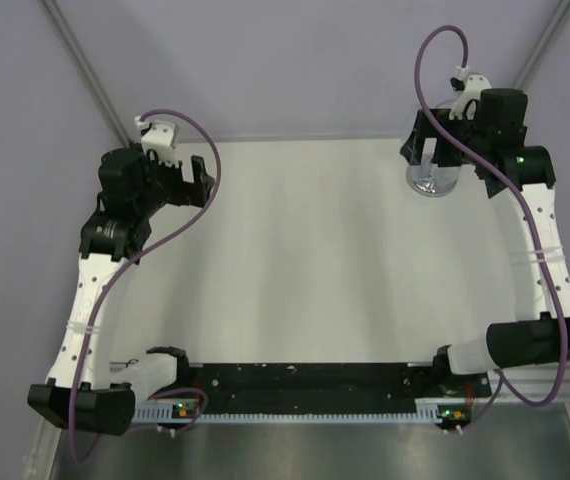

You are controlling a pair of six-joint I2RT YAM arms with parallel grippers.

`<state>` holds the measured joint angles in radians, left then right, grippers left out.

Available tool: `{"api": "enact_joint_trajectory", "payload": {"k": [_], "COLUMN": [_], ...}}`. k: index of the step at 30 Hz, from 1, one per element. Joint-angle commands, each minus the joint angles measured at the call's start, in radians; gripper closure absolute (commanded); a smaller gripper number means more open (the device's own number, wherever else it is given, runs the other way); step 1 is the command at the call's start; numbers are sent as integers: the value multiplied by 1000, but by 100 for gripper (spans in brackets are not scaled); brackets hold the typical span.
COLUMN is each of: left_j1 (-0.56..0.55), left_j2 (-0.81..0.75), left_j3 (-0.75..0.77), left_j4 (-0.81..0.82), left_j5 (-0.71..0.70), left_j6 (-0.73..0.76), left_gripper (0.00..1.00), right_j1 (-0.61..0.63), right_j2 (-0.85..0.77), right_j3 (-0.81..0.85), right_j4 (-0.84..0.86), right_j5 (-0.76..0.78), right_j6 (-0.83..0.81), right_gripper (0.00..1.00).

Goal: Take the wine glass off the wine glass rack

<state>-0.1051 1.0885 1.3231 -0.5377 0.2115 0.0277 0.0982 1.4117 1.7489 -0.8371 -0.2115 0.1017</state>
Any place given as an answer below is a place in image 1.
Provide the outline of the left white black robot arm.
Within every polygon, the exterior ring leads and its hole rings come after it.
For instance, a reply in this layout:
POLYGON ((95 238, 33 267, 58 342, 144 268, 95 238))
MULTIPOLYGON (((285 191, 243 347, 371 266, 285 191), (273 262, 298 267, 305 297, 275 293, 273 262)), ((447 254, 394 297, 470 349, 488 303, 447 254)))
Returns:
POLYGON ((96 208, 81 229, 79 275, 66 332, 42 384, 28 404, 53 426, 120 436, 136 407, 161 389, 181 396, 191 387, 186 353, 152 347, 117 374, 110 371, 119 311, 151 234, 151 217, 166 205, 202 208, 215 180, 200 156, 190 159, 193 179, 180 165, 163 164, 139 147, 104 154, 96 208))

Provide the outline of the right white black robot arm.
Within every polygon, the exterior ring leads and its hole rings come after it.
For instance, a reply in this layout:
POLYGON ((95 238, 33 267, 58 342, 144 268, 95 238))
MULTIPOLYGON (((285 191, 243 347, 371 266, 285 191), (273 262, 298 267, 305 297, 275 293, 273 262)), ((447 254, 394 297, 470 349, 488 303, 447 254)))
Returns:
POLYGON ((570 360, 570 273, 556 220, 556 175, 548 150, 525 143, 527 95, 483 88, 451 109, 421 105, 400 149, 410 168, 475 168, 509 255, 515 318, 477 339, 448 345, 432 370, 434 388, 452 396, 468 374, 555 363, 558 393, 570 360))

